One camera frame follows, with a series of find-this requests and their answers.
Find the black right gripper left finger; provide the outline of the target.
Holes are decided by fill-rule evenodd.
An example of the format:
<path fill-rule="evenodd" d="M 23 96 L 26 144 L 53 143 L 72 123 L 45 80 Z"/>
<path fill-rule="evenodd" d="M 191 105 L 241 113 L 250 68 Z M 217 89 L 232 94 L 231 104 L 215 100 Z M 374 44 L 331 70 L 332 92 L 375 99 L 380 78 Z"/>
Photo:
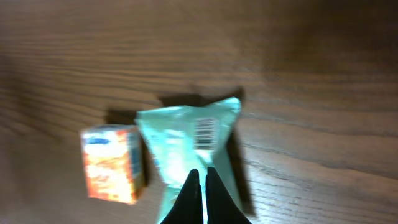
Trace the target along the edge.
<path fill-rule="evenodd" d="M 203 224 L 202 191 L 198 170 L 190 171 L 173 207 L 161 224 Z"/>

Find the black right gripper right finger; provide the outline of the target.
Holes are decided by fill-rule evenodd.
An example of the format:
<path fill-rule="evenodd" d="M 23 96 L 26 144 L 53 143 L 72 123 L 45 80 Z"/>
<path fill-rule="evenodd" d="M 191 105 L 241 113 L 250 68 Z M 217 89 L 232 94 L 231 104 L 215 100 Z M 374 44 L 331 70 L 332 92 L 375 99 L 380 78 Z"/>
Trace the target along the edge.
<path fill-rule="evenodd" d="M 235 205 L 214 167 L 207 169 L 205 186 L 208 224 L 251 224 Z"/>

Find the mint green wipes packet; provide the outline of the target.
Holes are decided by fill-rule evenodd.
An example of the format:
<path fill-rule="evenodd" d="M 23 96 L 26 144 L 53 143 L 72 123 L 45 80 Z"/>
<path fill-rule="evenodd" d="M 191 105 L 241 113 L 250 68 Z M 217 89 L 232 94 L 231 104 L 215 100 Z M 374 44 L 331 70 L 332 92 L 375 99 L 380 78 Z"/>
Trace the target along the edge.
<path fill-rule="evenodd" d="M 241 111 L 236 97 L 206 106 L 169 106 L 140 111 L 135 122 L 165 184 L 158 223 L 167 216 L 192 169 L 199 172 L 203 223 L 208 223 L 206 175 L 214 167 L 235 205 L 241 199 L 227 142 Z"/>

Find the orange white Kleenex tissue pack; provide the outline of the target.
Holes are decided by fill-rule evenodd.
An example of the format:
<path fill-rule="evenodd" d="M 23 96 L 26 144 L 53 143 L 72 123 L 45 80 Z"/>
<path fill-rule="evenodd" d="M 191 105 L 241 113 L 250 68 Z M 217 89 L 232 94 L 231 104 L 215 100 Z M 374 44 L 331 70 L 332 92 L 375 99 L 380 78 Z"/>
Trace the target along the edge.
<path fill-rule="evenodd" d="M 135 204 L 145 186 L 139 130 L 105 124 L 80 132 L 89 198 Z"/>

